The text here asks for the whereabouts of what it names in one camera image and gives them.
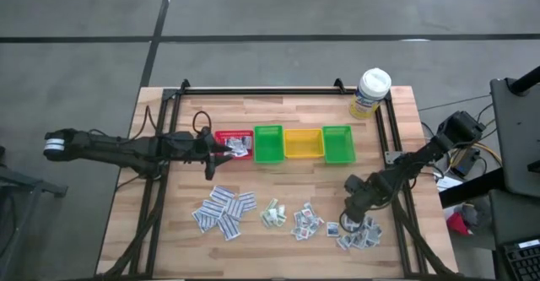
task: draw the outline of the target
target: yellow bin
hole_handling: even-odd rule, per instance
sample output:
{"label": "yellow bin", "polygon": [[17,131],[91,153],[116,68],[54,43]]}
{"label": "yellow bin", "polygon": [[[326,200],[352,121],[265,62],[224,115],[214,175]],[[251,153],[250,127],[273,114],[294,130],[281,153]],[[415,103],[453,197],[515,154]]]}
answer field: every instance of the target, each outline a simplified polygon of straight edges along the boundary
{"label": "yellow bin", "polygon": [[285,129],[285,156],[290,159],[323,157],[322,130]]}

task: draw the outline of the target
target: wooden tabletop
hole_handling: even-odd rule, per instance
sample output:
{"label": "wooden tabletop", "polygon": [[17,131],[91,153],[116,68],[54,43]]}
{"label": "wooden tabletop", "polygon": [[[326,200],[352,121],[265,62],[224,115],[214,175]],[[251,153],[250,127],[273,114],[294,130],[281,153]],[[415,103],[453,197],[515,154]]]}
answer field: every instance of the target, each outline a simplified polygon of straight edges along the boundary
{"label": "wooden tabletop", "polygon": [[[141,89],[131,135],[140,129],[149,105],[156,120],[162,88]],[[411,87],[392,87],[397,124],[405,151],[425,144]],[[258,165],[251,160],[233,160],[218,167],[213,181],[204,179],[200,164],[171,164],[165,210],[155,263],[155,278],[390,278],[401,277],[402,267],[390,208],[368,212],[381,225],[377,247],[343,251],[326,226],[309,240],[296,241],[289,233],[293,212],[311,201],[325,221],[338,221],[343,211],[343,189],[354,173],[365,178],[383,167],[375,118],[358,120],[348,113],[351,95],[193,95],[181,98],[177,130],[192,131],[193,115],[200,110],[212,117],[212,130],[252,129],[256,125],[282,124],[287,128],[319,128],[348,124],[353,128],[356,163],[326,165],[324,159],[287,159],[278,165]],[[386,109],[383,109],[389,143]],[[197,124],[202,125],[203,118]],[[143,135],[153,135],[150,125]],[[125,169],[119,183],[136,174]],[[225,241],[219,228],[201,234],[192,212],[199,208],[214,185],[234,192],[255,192],[257,210],[244,215],[241,236]],[[144,181],[124,186],[115,196],[97,272],[106,271],[124,252],[134,236]],[[266,229],[260,219],[272,198],[286,205],[287,222],[282,228]],[[434,252],[450,269],[456,261],[433,177],[420,176],[413,198],[421,232]],[[148,241],[143,250],[148,248]],[[408,238],[413,267],[413,245]],[[146,252],[141,256],[141,266]]]}

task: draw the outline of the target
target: metal bracket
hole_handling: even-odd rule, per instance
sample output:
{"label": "metal bracket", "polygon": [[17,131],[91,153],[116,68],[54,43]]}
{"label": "metal bracket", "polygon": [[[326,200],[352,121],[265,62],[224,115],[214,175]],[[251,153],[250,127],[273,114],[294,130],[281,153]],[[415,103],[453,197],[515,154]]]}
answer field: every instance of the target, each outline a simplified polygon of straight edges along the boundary
{"label": "metal bracket", "polygon": [[179,89],[164,89],[163,94],[161,95],[161,100],[171,100],[174,99],[177,95],[183,95],[186,91],[186,88],[191,87],[187,79],[182,81],[182,85]]}
{"label": "metal bracket", "polygon": [[339,92],[344,95],[345,92],[347,91],[345,89],[345,86],[343,86],[343,82],[340,78],[336,78],[336,81],[334,82],[334,87],[338,87],[339,88]]}
{"label": "metal bracket", "polygon": [[394,161],[403,155],[403,151],[385,151],[385,162],[393,165]]}

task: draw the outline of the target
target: concrete floor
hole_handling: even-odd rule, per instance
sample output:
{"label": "concrete floor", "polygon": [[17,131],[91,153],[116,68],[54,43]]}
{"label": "concrete floor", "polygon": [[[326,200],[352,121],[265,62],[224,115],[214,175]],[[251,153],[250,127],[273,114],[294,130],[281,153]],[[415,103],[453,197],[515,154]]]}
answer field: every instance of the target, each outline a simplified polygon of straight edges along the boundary
{"label": "concrete floor", "polygon": [[[0,37],[152,35],[161,0],[0,0]],[[163,35],[540,33],[540,0],[170,0]],[[118,168],[54,164],[45,132],[99,128],[126,135],[149,44],[0,43],[0,144],[6,163],[69,185],[44,196],[21,264],[22,279],[92,275]],[[540,41],[366,41],[161,44],[151,86],[355,84],[380,67],[412,85],[418,108],[486,95],[492,78],[538,65]],[[422,110],[432,128],[489,98]],[[491,112],[483,115],[487,122]],[[496,135],[486,144],[498,150]],[[493,169],[493,160],[488,160]],[[452,236],[460,271],[493,277],[490,253]]]}

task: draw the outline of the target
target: keyboard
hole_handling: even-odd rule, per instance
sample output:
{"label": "keyboard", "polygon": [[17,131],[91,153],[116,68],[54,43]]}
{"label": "keyboard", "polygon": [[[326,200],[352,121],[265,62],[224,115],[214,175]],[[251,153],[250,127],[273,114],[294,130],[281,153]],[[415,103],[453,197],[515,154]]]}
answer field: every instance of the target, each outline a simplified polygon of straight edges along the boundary
{"label": "keyboard", "polygon": [[540,238],[502,246],[505,265],[514,280],[540,280]]}

